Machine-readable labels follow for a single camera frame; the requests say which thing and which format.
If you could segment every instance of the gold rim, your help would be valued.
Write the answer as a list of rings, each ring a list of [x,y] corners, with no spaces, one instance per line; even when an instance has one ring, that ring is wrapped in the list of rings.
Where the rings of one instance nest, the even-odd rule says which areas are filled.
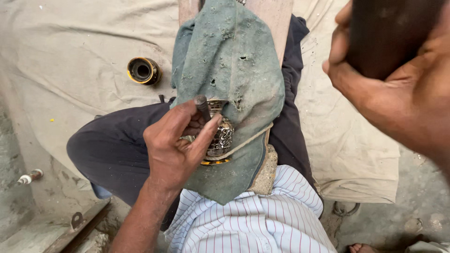
[[[137,80],[135,80],[135,79],[131,76],[131,73],[130,73],[130,63],[133,62],[133,61],[136,60],[136,59],[144,60],[144,61],[146,61],[146,62],[150,65],[151,73],[150,73],[150,76],[149,76],[145,81],[137,81]],[[147,58],[144,58],[144,57],[134,57],[133,59],[131,59],[131,60],[128,62],[128,65],[126,66],[126,72],[128,73],[128,77],[129,77],[131,80],[133,80],[133,81],[135,81],[135,82],[137,82],[137,83],[143,84],[143,83],[148,82],[150,79],[152,79],[152,77],[153,77],[153,67],[154,67],[153,64],[152,64]]]

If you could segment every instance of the bare foot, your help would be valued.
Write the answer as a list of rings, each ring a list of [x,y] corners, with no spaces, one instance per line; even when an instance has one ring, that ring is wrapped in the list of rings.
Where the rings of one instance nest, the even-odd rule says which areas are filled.
[[[350,253],[378,253],[378,250],[370,247],[367,244],[353,244],[348,246]]]

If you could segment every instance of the hand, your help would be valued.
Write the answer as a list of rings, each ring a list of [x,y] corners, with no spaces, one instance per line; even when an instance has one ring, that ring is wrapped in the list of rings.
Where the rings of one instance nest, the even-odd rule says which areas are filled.
[[[147,127],[144,140],[148,150],[153,189],[179,191],[206,155],[206,150],[222,120],[216,114],[208,123],[192,100],[175,106],[158,122]],[[197,136],[194,142],[180,139]]]
[[[450,161],[450,1],[416,58],[385,81],[360,75],[346,61],[350,1],[336,16],[323,70],[356,109],[382,132],[438,164]]]

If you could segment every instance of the left hand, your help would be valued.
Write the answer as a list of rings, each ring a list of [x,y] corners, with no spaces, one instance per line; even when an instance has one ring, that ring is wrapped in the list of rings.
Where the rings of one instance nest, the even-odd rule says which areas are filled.
[[[150,164],[147,181],[152,188],[179,191],[205,157],[221,120],[222,116],[217,114],[205,124],[190,100],[147,127],[144,131]],[[195,141],[180,139],[188,135],[196,136]]]

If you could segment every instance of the metal rod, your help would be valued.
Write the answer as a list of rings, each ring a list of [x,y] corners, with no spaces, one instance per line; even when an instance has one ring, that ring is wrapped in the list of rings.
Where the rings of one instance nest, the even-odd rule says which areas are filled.
[[[209,114],[208,102],[205,95],[197,95],[194,98],[195,107],[202,113],[205,122],[211,120],[211,115]]]

